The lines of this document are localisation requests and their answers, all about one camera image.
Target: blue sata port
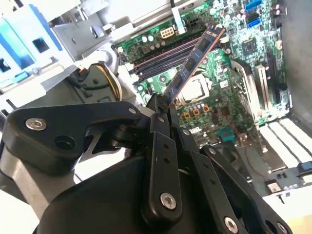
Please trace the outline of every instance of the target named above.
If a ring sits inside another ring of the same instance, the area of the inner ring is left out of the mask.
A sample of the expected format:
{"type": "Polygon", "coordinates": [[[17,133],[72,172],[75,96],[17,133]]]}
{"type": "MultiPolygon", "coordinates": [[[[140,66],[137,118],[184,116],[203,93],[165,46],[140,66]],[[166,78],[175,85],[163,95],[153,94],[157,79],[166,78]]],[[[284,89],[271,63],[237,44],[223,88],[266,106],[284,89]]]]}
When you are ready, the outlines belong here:
{"type": "Polygon", "coordinates": [[[255,19],[253,21],[250,21],[248,23],[248,28],[252,28],[252,27],[255,27],[257,25],[261,24],[261,19],[255,19]]]}
{"type": "Polygon", "coordinates": [[[262,4],[262,0],[253,0],[245,5],[246,12],[255,9],[258,5],[262,4]]]}

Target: yellow wire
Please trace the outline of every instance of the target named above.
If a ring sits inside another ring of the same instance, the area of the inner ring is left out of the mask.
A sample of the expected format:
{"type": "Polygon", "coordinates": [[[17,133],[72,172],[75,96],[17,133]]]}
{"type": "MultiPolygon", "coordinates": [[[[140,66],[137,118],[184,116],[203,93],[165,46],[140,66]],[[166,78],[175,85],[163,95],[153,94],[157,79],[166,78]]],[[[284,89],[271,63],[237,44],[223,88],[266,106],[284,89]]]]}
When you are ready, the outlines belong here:
{"type": "Polygon", "coordinates": [[[117,94],[117,91],[116,91],[116,89],[112,83],[112,80],[109,78],[109,76],[107,75],[107,73],[105,72],[105,70],[101,66],[99,66],[99,65],[96,65],[96,66],[106,76],[108,82],[110,83],[110,85],[111,85],[111,87],[115,93],[116,99],[119,99],[119,95],[117,94]]]}

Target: silver screw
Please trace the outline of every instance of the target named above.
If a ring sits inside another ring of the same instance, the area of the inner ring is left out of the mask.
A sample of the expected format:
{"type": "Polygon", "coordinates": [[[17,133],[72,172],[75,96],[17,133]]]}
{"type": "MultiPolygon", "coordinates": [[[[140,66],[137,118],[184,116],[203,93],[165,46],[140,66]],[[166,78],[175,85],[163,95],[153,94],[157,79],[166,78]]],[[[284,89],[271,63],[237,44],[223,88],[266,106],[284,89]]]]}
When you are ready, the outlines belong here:
{"type": "Polygon", "coordinates": [[[160,195],[160,201],[162,205],[166,207],[168,210],[174,210],[176,208],[176,200],[169,193],[162,193],[160,195]]]}
{"type": "Polygon", "coordinates": [[[227,49],[225,49],[225,51],[224,51],[227,55],[229,55],[230,53],[231,53],[231,49],[230,48],[227,48],[227,49]]]}
{"type": "Polygon", "coordinates": [[[185,135],[190,135],[190,132],[187,131],[186,129],[183,129],[183,133],[184,133],[185,135]]]}
{"type": "Polygon", "coordinates": [[[278,222],[277,225],[284,234],[288,234],[287,229],[281,223],[278,222]]]}
{"type": "Polygon", "coordinates": [[[134,110],[134,109],[132,109],[132,108],[129,108],[129,111],[132,113],[132,114],[136,114],[137,112],[134,110]]]}
{"type": "Polygon", "coordinates": [[[215,150],[213,148],[209,149],[210,153],[212,153],[213,155],[215,155],[215,150]]]}
{"type": "Polygon", "coordinates": [[[238,233],[238,227],[236,223],[229,217],[224,218],[225,226],[230,230],[231,233],[237,234],[238,233]]]}
{"type": "Polygon", "coordinates": [[[30,118],[26,120],[26,127],[34,131],[43,131],[47,128],[47,124],[42,118],[30,118]]]}
{"type": "Polygon", "coordinates": [[[40,71],[38,70],[38,68],[33,68],[33,74],[34,75],[39,75],[40,71]]]}
{"type": "Polygon", "coordinates": [[[160,122],[163,122],[163,123],[165,122],[165,120],[162,117],[160,117],[160,116],[158,116],[158,119],[159,119],[160,122]]]}

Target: motherboard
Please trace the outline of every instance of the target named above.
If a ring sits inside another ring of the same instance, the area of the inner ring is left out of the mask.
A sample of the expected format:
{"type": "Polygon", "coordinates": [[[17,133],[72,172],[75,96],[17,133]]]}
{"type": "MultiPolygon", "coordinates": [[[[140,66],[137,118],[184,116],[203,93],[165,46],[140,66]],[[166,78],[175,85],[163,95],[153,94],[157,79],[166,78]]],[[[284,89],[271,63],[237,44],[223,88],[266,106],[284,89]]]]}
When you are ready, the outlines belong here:
{"type": "Polygon", "coordinates": [[[116,46],[132,64],[134,87],[146,104],[162,94],[207,25],[226,28],[175,100],[180,125],[199,147],[245,144],[259,126],[290,110],[281,27],[286,10],[278,0],[208,0],[181,16],[116,46]]]}

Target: metal bracket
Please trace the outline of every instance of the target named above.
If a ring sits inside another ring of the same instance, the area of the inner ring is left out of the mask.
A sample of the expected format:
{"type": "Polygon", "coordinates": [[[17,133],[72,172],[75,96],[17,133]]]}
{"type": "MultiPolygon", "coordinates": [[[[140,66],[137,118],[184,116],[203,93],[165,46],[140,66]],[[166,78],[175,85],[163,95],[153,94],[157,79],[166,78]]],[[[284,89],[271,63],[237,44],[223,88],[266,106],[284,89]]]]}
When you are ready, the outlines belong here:
{"type": "Polygon", "coordinates": [[[111,129],[140,118],[139,110],[128,102],[20,109],[9,115],[3,142],[17,158],[48,174],[64,175],[80,159],[88,127],[101,124],[111,129]],[[27,127],[25,122],[31,118],[43,120],[46,129],[27,127]]]}

